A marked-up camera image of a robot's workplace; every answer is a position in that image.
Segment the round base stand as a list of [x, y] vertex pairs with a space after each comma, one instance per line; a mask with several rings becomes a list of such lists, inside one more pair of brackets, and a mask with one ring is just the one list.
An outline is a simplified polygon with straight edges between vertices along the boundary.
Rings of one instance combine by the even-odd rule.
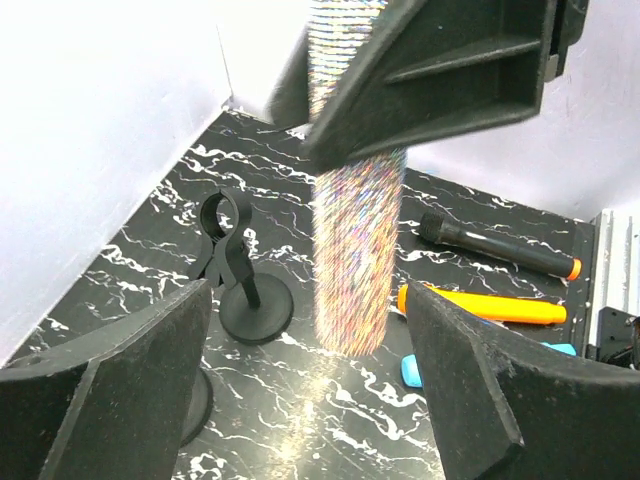
[[254, 271], [244, 242], [252, 219], [248, 196], [236, 189], [217, 188], [202, 202], [198, 218], [201, 250], [187, 276], [224, 288], [219, 318], [230, 337], [245, 345], [275, 340], [292, 320], [293, 296], [281, 279]]
[[181, 447], [191, 443], [204, 429], [213, 409], [213, 386], [206, 372], [199, 368], [192, 389], [189, 409], [184, 421]]

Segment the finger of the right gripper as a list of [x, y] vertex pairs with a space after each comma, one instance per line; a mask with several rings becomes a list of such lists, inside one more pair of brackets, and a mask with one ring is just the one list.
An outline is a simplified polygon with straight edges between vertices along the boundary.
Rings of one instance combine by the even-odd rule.
[[304, 29], [271, 95], [268, 113], [277, 128], [309, 122], [309, 37]]
[[320, 173], [540, 111], [553, 1], [392, 1], [304, 144]]

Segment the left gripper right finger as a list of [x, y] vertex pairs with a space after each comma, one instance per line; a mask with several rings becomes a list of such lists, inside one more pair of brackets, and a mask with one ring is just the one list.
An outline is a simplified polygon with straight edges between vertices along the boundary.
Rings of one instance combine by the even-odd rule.
[[635, 479], [639, 374], [553, 350], [412, 282], [406, 318], [449, 479]]

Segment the glitter silver microphone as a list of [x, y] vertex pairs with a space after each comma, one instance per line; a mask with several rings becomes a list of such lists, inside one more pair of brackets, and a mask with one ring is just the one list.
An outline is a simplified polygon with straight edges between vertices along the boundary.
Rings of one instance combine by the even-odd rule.
[[[372, 33], [383, 1], [314, 1], [309, 25], [310, 116]], [[313, 188], [315, 332], [323, 348], [371, 354], [383, 341], [406, 153], [396, 150], [317, 175]]]

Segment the cyan toy microphone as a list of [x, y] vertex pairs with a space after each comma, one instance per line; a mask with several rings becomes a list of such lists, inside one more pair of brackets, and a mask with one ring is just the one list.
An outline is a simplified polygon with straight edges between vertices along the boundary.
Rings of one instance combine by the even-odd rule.
[[[576, 349], [568, 343], [551, 344], [548, 342], [542, 342], [542, 345], [569, 356], [577, 355]], [[417, 359], [414, 354], [406, 355], [402, 358], [400, 363], [400, 372], [403, 383], [407, 387], [416, 389], [422, 388], [422, 378], [418, 369]]]

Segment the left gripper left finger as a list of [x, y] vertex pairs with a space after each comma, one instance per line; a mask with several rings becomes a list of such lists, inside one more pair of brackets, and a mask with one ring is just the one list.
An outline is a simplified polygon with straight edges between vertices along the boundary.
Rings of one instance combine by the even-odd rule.
[[197, 280], [3, 367], [2, 478], [171, 478], [210, 314]]

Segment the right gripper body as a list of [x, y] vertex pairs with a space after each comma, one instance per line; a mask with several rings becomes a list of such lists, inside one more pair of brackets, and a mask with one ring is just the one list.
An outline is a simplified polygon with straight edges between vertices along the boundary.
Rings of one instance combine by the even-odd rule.
[[544, 80], [562, 76], [569, 48], [583, 33], [589, 0], [557, 0]]

